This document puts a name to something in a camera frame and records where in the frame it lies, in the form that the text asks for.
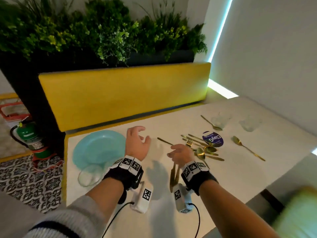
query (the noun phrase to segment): light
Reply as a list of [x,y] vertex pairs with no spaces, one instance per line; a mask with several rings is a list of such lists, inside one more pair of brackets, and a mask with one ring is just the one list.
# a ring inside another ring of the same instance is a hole
[[209,79],[208,87],[212,90],[215,90],[220,95],[224,96],[225,98],[235,98],[239,97],[235,93],[231,92],[230,90],[226,89],[225,87],[221,86],[220,84],[216,83],[215,81]]
[[227,19],[228,13],[229,13],[229,9],[230,9],[231,3],[232,3],[232,0],[229,0],[228,5],[227,5],[227,8],[226,8],[226,11],[225,11],[225,13],[224,13],[224,18],[223,18],[223,20],[222,20],[222,22],[221,22],[221,25],[220,25],[220,29],[219,29],[219,32],[218,32],[218,35],[217,35],[217,38],[216,38],[216,42],[215,42],[215,44],[214,44],[214,47],[213,47],[213,49],[212,49],[211,55],[210,55],[210,57],[209,57],[209,59],[208,59],[208,62],[211,62],[211,61],[212,61],[212,58],[213,58],[213,56],[214,56],[214,54],[215,54],[216,47],[217,47],[217,44],[218,44],[218,42],[219,42],[222,29],[224,28],[224,23],[226,22],[226,19]]
[[317,156],[317,148],[312,153]]

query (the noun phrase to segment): yellow backrest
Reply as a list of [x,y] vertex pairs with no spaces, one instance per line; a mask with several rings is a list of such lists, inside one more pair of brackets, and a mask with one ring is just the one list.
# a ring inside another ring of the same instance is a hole
[[61,131],[203,100],[210,63],[40,74]]

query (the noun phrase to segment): clear glass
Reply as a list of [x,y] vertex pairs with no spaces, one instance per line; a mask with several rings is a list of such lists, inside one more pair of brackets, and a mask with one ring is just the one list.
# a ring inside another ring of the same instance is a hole
[[103,176],[103,168],[97,164],[90,164],[78,175],[78,183],[82,187],[97,184]]
[[253,132],[262,123],[260,118],[248,115],[244,120],[239,121],[241,127],[247,132]]
[[211,118],[211,123],[214,126],[217,126],[223,129],[231,118],[232,118],[232,114],[225,114],[225,113],[219,112],[217,116]]

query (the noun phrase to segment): hand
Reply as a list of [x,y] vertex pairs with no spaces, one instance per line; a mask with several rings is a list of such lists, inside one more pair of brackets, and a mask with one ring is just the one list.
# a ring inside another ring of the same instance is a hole
[[151,144],[150,136],[146,136],[144,143],[144,137],[139,135],[140,131],[145,130],[143,126],[135,126],[129,128],[126,132],[125,141],[125,155],[132,156],[142,161],[145,159]]
[[168,153],[167,156],[172,158],[172,161],[180,167],[195,159],[194,152],[184,144],[173,145],[171,149],[174,149],[174,151]]

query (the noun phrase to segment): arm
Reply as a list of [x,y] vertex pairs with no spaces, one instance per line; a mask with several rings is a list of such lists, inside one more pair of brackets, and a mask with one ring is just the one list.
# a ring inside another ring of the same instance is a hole
[[[195,156],[189,147],[177,144],[171,148],[175,150],[167,156],[181,167],[194,160]],[[199,195],[222,237],[278,237],[264,220],[217,182],[203,182],[199,187]]]
[[[125,154],[140,161],[145,159],[151,143],[149,136],[142,142],[144,138],[139,136],[142,130],[145,130],[142,126],[128,129],[125,144]],[[121,181],[106,178],[66,209],[49,212],[25,238],[99,238],[123,191]]]

